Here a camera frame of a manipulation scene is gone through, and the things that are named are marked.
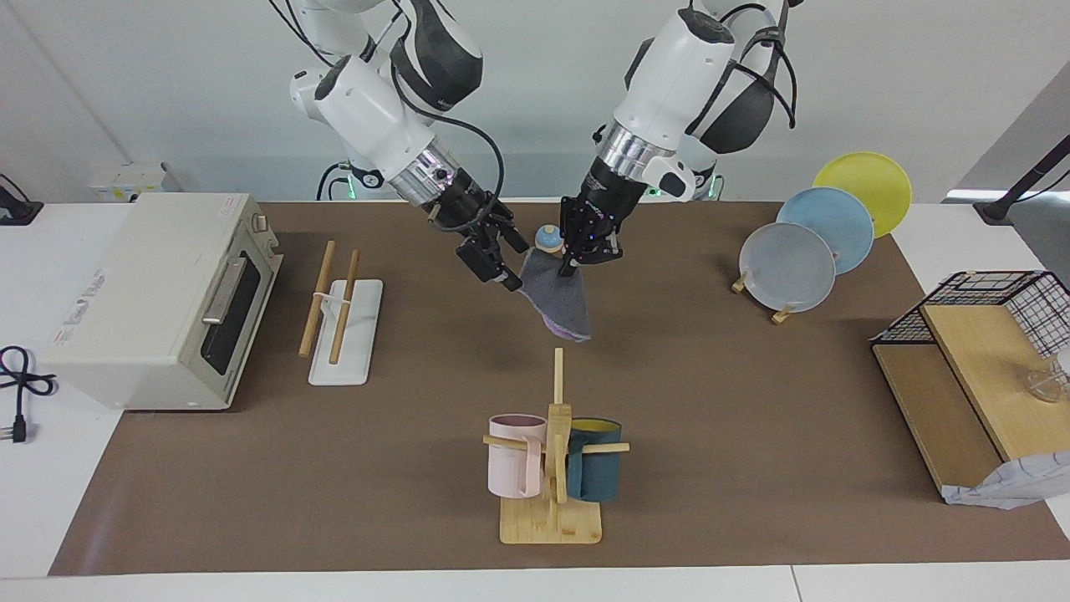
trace brown table mat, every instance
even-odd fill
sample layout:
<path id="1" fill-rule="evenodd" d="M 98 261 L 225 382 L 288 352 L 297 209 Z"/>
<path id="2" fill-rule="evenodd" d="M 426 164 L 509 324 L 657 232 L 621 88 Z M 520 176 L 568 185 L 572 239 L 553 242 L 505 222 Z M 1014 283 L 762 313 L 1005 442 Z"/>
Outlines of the brown table mat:
<path id="1" fill-rule="evenodd" d="M 524 231 L 555 221 L 514 209 Z M 546 412 L 563 342 L 415 209 L 264 210 L 286 260 L 233 407 L 123 416 L 51 574 L 1070 557 L 1043 504 L 941 501 L 867 343 L 921 296 L 890 236 L 775 327 L 729 287 L 777 205 L 640 206 L 626 257 L 584 271 L 594 340 L 564 344 L 566 401 L 632 444 L 621 497 L 598 545 L 506 546 L 480 436 Z M 363 387 L 311 387 L 296 357 L 328 237 L 385 282 Z"/>

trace oven window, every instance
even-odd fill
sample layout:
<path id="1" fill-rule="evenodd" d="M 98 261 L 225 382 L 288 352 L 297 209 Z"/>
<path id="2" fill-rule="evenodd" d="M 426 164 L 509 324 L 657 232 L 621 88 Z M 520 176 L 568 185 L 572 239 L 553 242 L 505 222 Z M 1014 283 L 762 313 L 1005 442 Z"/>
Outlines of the oven window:
<path id="1" fill-rule="evenodd" d="M 230 309 L 224 317 L 221 324 L 212 325 L 201 344 L 201 357 L 220 375 L 226 374 L 230 366 L 230 359 L 234 356 L 238 348 L 238 340 L 242 337 L 242 329 L 245 327 L 245 319 L 253 308 L 253 299 L 257 295 L 260 287 L 260 271 L 256 263 L 249 259 L 244 250 L 242 257 L 245 258 L 245 271 L 234 290 L 234 296 L 230 300 Z"/>

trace yellow plate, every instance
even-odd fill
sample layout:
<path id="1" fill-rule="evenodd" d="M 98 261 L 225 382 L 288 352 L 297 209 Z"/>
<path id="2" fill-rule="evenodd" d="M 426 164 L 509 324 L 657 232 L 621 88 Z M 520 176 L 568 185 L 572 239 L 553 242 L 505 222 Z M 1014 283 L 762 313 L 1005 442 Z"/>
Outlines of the yellow plate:
<path id="1" fill-rule="evenodd" d="M 911 179 L 898 163 L 875 152 L 853 152 L 828 161 L 813 179 L 855 195 L 873 218 L 873 236 L 890 232 L 911 207 Z"/>

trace mug handle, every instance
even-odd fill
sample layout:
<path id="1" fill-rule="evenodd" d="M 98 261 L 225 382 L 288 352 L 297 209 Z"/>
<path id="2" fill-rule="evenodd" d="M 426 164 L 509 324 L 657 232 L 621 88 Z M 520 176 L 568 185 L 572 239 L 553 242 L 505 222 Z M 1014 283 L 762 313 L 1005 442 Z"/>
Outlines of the mug handle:
<path id="1" fill-rule="evenodd" d="M 534 497 L 542 488 L 542 443 L 526 436 L 524 442 L 528 443 L 528 463 L 524 466 L 524 484 L 520 488 L 520 495 Z"/>

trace pink mug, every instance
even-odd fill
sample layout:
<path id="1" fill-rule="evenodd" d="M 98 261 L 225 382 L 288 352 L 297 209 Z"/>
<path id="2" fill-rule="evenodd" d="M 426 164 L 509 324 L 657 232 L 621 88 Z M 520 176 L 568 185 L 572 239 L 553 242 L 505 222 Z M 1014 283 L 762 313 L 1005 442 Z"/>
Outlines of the pink mug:
<path id="1" fill-rule="evenodd" d="M 546 419 L 529 414 L 501 414 L 490 419 L 490 434 L 525 442 L 528 450 L 487 447 L 487 489 L 499 497 L 535 497 L 542 490 Z"/>

